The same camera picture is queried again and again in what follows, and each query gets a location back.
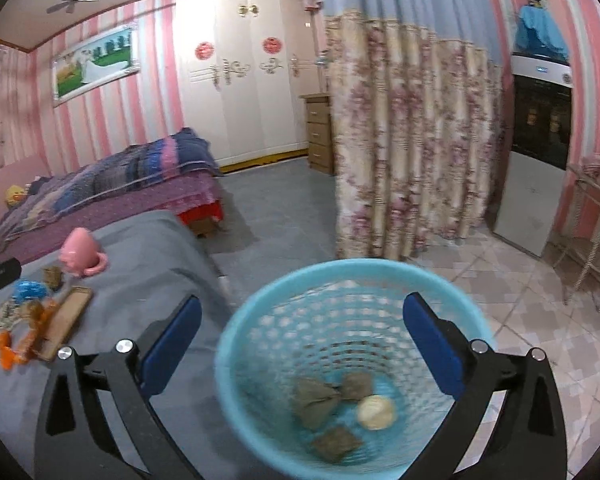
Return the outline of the blue plastic bag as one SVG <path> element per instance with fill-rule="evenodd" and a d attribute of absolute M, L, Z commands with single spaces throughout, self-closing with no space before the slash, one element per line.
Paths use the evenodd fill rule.
<path fill-rule="evenodd" d="M 28 301 L 42 300 L 48 296 L 50 296 L 50 290 L 44 283 L 21 280 L 17 282 L 14 288 L 12 301 L 14 304 L 25 304 Z"/>

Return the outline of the small brown paper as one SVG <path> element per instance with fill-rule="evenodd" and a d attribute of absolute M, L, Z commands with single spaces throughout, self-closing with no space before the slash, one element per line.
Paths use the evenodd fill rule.
<path fill-rule="evenodd" d="M 64 272 L 60 266 L 46 266 L 43 269 L 43 284 L 52 292 L 57 292 L 64 284 Z"/>

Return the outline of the orange snack wrapper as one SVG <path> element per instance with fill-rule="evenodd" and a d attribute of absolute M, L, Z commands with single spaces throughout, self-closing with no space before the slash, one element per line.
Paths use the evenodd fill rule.
<path fill-rule="evenodd" d="M 30 300 L 23 307 L 29 331 L 17 344 L 15 362 L 24 365 L 33 359 L 49 361 L 47 333 L 59 304 L 53 299 Z"/>

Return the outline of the orange tangerine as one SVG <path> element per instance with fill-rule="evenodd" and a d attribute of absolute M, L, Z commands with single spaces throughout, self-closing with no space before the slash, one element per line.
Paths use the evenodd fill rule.
<path fill-rule="evenodd" d="M 0 330 L 0 353 L 12 350 L 12 335 L 9 330 Z"/>

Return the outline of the brown paper ball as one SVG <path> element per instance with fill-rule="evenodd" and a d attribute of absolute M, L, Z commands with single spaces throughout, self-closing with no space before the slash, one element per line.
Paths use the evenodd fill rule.
<path fill-rule="evenodd" d="M 344 402 L 358 403 L 374 393 L 372 374 L 362 370 L 347 372 L 341 377 L 339 385 L 341 399 Z"/>

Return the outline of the light blue plastic basket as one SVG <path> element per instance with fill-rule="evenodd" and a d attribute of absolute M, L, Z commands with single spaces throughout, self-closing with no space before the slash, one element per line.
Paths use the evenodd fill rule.
<path fill-rule="evenodd" d="M 404 325 L 411 292 L 466 338 L 493 341 L 488 321 L 461 289 L 407 263 L 314 264 L 251 295 L 225 326 L 215 356 L 221 408 L 242 443 L 296 479 L 401 477 L 453 403 Z M 396 420 L 370 431 L 358 423 L 353 403 L 339 404 L 325 428 L 346 428 L 360 446 L 331 464 L 315 451 L 316 432 L 294 414 L 294 397 L 303 378 L 340 386 L 351 372 L 372 376 L 373 392 L 392 402 Z"/>

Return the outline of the patterned fabric pouch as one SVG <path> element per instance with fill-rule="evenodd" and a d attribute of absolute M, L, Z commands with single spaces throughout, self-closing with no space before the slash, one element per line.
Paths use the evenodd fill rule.
<path fill-rule="evenodd" d="M 10 332 L 21 320 L 20 307 L 12 300 L 5 300 L 0 305 L 0 332 Z"/>

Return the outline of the yellow duck plush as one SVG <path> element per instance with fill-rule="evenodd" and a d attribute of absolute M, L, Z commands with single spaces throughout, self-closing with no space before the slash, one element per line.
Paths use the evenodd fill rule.
<path fill-rule="evenodd" d="M 5 204 L 8 209 L 21 205 L 29 196 L 29 190 L 20 185 L 13 184 L 5 192 Z"/>

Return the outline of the brown phone case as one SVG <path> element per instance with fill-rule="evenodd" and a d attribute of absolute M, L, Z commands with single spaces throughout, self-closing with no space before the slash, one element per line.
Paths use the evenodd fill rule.
<path fill-rule="evenodd" d="M 41 332 L 34 350 L 40 360 L 50 362 L 55 359 L 56 352 L 68 340 L 93 296 L 94 292 L 88 287 L 73 286 L 68 290 Z"/>

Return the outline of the metal chair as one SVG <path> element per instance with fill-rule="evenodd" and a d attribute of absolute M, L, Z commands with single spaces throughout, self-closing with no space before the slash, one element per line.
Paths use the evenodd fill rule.
<path fill-rule="evenodd" d="M 584 156 L 568 170 L 573 175 L 573 193 L 554 266 L 565 258 L 580 266 L 568 287 L 573 294 L 587 278 L 600 282 L 600 152 Z"/>

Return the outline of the framed wedding picture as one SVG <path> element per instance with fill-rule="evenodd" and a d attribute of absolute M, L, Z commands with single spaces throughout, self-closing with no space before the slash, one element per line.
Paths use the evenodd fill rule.
<path fill-rule="evenodd" d="M 137 21 L 75 44 L 50 62 L 53 106 L 140 71 Z"/>

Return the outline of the white wardrobe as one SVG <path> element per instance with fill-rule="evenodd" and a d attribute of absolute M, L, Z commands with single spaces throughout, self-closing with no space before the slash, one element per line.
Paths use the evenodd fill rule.
<path fill-rule="evenodd" d="M 321 83 L 302 0 L 178 0 L 173 32 L 184 124 L 219 165 L 306 149 Z"/>

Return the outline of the wooden desk with drawers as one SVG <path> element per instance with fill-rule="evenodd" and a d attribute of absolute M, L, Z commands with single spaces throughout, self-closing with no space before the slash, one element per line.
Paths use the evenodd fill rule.
<path fill-rule="evenodd" d="M 332 176 L 335 173 L 335 159 L 329 95 L 327 93 L 306 94 L 301 99 L 306 107 L 309 165 L 312 169 Z"/>

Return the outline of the floral curtain right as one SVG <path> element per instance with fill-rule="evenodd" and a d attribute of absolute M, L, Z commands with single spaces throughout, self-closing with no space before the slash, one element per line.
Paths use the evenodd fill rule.
<path fill-rule="evenodd" d="M 337 254 L 404 260 L 486 213 L 502 136 L 490 0 L 323 0 Z"/>

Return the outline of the blue cloth on refrigerator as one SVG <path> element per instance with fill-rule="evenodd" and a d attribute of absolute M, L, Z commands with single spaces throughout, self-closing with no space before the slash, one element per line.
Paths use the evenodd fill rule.
<path fill-rule="evenodd" d="M 569 63 L 569 49 L 550 12 L 522 6 L 518 12 L 515 52 Z"/>

